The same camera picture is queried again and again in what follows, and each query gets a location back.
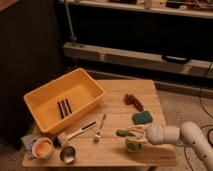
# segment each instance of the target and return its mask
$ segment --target cable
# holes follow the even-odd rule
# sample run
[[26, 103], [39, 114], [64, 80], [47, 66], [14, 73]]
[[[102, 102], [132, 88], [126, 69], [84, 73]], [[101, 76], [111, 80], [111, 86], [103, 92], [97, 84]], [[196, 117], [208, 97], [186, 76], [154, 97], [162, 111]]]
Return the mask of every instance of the cable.
[[189, 159], [188, 159], [188, 157], [187, 157], [187, 154], [186, 154], [186, 147], [183, 147], [183, 151], [184, 151], [184, 155], [185, 155], [186, 161], [187, 161], [187, 163], [188, 163], [188, 166], [190, 167], [191, 171], [194, 171], [194, 169], [193, 169], [193, 167], [192, 167], [192, 165], [191, 165], [191, 163], [189, 162]]
[[212, 129], [210, 129], [210, 130], [208, 130], [208, 132], [207, 132], [207, 139], [208, 139], [208, 142], [209, 142], [209, 144], [212, 146], [212, 148], [213, 148], [213, 142], [212, 142], [212, 140], [211, 140], [211, 137], [210, 137], [210, 133], [213, 131], [213, 128]]
[[202, 102], [202, 97], [201, 97], [201, 95], [202, 95], [202, 84], [203, 84], [204, 80], [206, 79], [206, 77], [207, 77], [207, 75], [208, 75], [208, 73], [209, 73], [211, 67], [212, 67], [212, 62], [210, 62], [210, 65], [209, 65], [208, 69], [207, 69], [206, 72], [204, 73], [203, 81], [202, 81], [202, 83], [201, 83], [201, 85], [200, 85], [200, 90], [199, 90], [199, 101], [200, 101], [200, 105], [201, 105], [201, 107], [203, 108], [204, 112], [206, 112], [206, 114], [209, 115], [209, 117], [213, 119], [213, 116], [212, 116], [212, 115], [206, 110], [206, 108], [204, 107], [203, 102]]

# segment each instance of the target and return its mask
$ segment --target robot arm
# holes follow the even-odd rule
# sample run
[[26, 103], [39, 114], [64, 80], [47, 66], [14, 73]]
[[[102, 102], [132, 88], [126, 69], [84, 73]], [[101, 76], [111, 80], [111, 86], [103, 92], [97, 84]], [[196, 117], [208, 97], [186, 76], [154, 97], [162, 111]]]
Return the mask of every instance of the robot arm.
[[148, 142], [153, 145], [172, 144], [192, 147], [207, 170], [213, 171], [213, 149], [195, 123], [185, 122], [180, 128], [151, 124], [145, 132]]

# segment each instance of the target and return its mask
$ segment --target dark cabinet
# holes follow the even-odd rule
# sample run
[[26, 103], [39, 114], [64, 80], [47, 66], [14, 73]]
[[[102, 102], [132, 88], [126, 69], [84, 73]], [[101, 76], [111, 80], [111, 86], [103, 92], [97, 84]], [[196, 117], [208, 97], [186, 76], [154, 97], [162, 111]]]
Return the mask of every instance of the dark cabinet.
[[0, 12], [0, 136], [15, 147], [33, 122], [23, 95], [63, 72], [61, 47], [53, 1]]

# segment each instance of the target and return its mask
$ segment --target utensil handle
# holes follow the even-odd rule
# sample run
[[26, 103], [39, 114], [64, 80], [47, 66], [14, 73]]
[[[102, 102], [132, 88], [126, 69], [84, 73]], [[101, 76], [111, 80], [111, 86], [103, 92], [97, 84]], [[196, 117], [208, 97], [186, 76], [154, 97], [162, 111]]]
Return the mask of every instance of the utensil handle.
[[80, 134], [80, 133], [82, 133], [82, 132], [83, 132], [83, 131], [82, 131], [81, 129], [79, 129], [79, 130], [77, 130], [77, 131], [75, 131], [75, 132], [73, 132], [73, 133], [71, 133], [71, 134], [68, 134], [68, 135], [67, 135], [67, 139], [70, 140], [71, 138], [75, 137], [76, 135], [78, 135], [78, 134]]
[[104, 121], [105, 121], [106, 117], [107, 117], [107, 115], [106, 115], [106, 113], [104, 113], [104, 115], [103, 115], [103, 117], [102, 117], [102, 120], [101, 120], [101, 125], [100, 125], [99, 130], [101, 130], [101, 129], [102, 129], [102, 127], [103, 127], [103, 124], [104, 124]]

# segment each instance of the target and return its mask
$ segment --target orange plastic bin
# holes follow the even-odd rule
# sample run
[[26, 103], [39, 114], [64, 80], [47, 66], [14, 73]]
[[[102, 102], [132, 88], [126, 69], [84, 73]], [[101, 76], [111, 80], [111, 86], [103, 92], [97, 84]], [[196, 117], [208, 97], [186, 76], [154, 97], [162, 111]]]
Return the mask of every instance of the orange plastic bin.
[[[76, 69], [24, 95], [43, 133], [56, 134], [100, 102], [104, 89], [82, 68]], [[58, 101], [68, 99], [72, 113], [61, 118]]]

